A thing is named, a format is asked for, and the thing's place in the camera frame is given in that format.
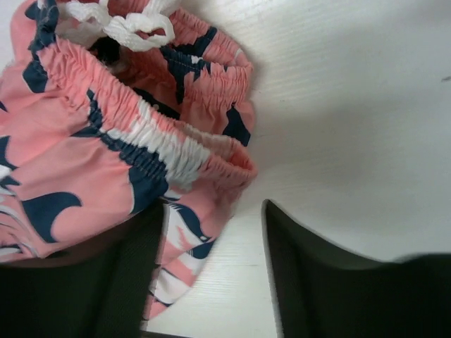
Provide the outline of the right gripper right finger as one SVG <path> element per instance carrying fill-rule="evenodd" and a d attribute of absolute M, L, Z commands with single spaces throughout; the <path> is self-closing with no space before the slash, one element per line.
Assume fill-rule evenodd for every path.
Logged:
<path fill-rule="evenodd" d="M 273 305 L 283 337 L 449 337 L 450 255 L 361 256 L 262 206 Z"/>

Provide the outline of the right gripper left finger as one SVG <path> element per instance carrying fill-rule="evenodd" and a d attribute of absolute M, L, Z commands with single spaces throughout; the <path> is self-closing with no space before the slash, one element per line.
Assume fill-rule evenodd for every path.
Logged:
<path fill-rule="evenodd" d="M 1 266 L 2 337 L 140 337 L 163 230 L 155 202 L 72 251 Z"/>

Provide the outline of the pink shark print shorts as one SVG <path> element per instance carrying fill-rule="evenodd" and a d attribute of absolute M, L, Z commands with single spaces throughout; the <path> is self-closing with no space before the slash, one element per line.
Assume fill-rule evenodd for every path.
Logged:
<path fill-rule="evenodd" d="M 1 75 L 1 262 L 52 254 L 163 203 L 144 320 L 194 284 L 256 177 L 253 67 L 177 1 L 26 1 Z"/>

